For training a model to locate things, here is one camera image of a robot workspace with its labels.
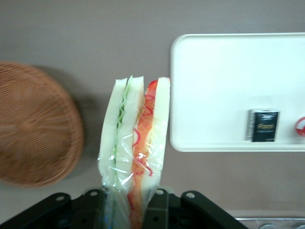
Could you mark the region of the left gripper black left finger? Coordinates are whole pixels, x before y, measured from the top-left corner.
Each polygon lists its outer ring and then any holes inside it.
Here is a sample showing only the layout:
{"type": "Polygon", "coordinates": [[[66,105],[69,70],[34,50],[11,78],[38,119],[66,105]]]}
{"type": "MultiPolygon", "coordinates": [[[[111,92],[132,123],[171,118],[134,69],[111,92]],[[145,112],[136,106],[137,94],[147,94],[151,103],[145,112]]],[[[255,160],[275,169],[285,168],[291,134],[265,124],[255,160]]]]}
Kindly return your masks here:
{"type": "Polygon", "coordinates": [[[55,193],[0,225],[2,229],[104,229],[106,191],[94,188],[76,199],[55,193]]]}

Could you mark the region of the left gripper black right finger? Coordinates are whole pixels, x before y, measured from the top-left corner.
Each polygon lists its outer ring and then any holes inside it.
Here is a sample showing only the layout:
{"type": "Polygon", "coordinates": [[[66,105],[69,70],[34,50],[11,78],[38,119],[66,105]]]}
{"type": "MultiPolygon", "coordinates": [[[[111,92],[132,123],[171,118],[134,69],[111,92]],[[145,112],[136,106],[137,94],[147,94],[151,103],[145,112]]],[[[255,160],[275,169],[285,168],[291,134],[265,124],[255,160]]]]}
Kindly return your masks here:
{"type": "Polygon", "coordinates": [[[180,197],[158,189],[145,212],[146,229],[245,229],[246,226],[198,191],[180,197]]]}

